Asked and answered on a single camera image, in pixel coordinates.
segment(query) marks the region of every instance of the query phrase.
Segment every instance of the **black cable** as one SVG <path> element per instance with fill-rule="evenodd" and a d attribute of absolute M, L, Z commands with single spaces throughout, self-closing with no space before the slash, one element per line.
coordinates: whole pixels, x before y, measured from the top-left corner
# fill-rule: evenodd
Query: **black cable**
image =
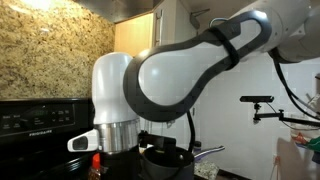
<path fill-rule="evenodd" d="M 307 116 L 309 116 L 309 117 L 311 117 L 311 118 L 314 118 L 314 119 L 316 119 L 316 120 L 320 120 L 318 117 L 313 116 L 313 115 L 309 114 L 308 112 L 304 111 L 304 110 L 297 104 L 297 102 L 295 102 L 295 100 L 294 100 L 292 97 L 294 97 L 294 98 L 296 98 L 296 99 L 299 99 L 299 98 L 289 89 L 289 87 L 288 87 L 288 85 L 287 85 L 287 82 L 285 81 L 285 78 L 284 78 L 284 76 L 283 76 L 283 74 L 282 74 L 282 70 L 281 70 L 280 64 L 279 64 L 278 62 L 276 62 L 275 60 L 274 60 L 273 62 L 274 62 L 274 66 L 275 66 L 275 69 L 276 69 L 276 71 L 277 71 L 278 77 L 279 77 L 280 81 L 282 82 L 283 86 L 285 87 L 285 90 L 286 90 L 286 92 L 287 92 L 287 94 L 288 94 L 288 97 L 289 97 L 289 99 L 291 100 L 291 102 L 293 103 L 293 105 L 294 105 L 297 109 L 299 109 L 299 111 L 301 111 L 303 114 L 305 114 L 305 115 L 307 115 Z"/>
<path fill-rule="evenodd" d="M 196 141 L 196 131 L 194 128 L 194 124 L 193 124 L 193 120 L 192 120 L 190 111 L 187 112 L 187 116 L 188 116 L 188 122 L 189 122 L 189 127 L 190 127 L 190 134 L 191 134 L 188 151 L 192 152 L 193 147 L 194 147 L 194 143 Z"/>
<path fill-rule="evenodd" d="M 267 103 L 268 106 L 273 110 L 274 113 L 277 113 L 276 110 L 274 110 L 274 108 L 269 104 Z M 287 123 L 281 121 L 284 125 L 286 125 L 287 127 L 289 127 L 290 129 L 294 129 L 294 130 L 298 130 L 298 131 L 315 131 L 315 130 L 319 130 L 320 128 L 316 128 L 316 129 L 298 129 L 298 128 L 294 128 L 290 125 L 288 125 Z"/>

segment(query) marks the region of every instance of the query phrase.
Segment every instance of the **oven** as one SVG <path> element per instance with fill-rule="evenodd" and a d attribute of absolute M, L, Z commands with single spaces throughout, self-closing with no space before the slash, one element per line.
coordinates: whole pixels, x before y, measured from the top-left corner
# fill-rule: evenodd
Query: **oven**
<path fill-rule="evenodd" d="M 87 179 L 94 152 L 67 141 L 93 128 L 90 98 L 0 100 L 0 179 Z"/>

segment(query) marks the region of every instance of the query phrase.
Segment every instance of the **metal handle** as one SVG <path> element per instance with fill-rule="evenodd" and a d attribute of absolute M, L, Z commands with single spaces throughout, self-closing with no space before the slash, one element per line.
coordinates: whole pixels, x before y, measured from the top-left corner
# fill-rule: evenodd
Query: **metal handle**
<path fill-rule="evenodd" d="M 214 23 L 214 22 L 217 22 L 217 21 L 227 21 L 228 19 L 227 18 L 214 18 L 214 19 L 212 19 L 211 21 L 210 21 L 210 23 L 209 23 L 209 28 L 212 26 L 212 24 Z"/>
<path fill-rule="evenodd" d="M 161 40 L 162 40 L 162 26 L 163 26 L 163 10 L 161 9 L 160 11 L 160 17 L 158 17 L 158 13 L 156 13 L 156 27 L 155 27 L 155 30 L 156 30 L 156 34 L 155 34 L 155 38 L 157 38 L 157 30 L 158 30 L 158 23 L 157 21 L 160 20 L 160 27 L 159 27 L 159 39 L 155 39 L 155 44 L 154 46 L 157 46 L 157 43 L 159 46 L 161 46 Z"/>
<path fill-rule="evenodd" d="M 200 161 L 203 157 L 211 154 L 211 153 L 216 153 L 216 152 L 219 152 L 219 151 L 222 151 L 224 150 L 225 147 L 224 146 L 219 146 L 219 147 L 215 147 L 215 148 L 209 148 L 209 149 L 204 149 L 196 154 L 194 154 L 194 161 L 195 162 L 198 162 Z"/>

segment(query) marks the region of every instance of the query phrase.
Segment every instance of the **wooden cabinet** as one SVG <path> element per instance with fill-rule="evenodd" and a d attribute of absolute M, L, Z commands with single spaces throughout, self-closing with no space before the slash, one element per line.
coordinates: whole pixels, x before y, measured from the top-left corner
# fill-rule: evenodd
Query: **wooden cabinet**
<path fill-rule="evenodd" d="M 196 30 L 189 15 L 180 0 L 164 0 L 149 14 L 116 24 L 115 51 L 135 56 L 154 46 L 190 39 Z"/>

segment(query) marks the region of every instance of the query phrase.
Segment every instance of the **kitchen backsplash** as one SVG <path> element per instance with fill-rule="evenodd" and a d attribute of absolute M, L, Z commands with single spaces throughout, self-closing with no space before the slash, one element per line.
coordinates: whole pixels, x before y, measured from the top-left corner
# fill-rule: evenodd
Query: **kitchen backsplash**
<path fill-rule="evenodd" d="M 0 0 L 0 98 L 88 97 L 115 26 L 71 0 Z"/>

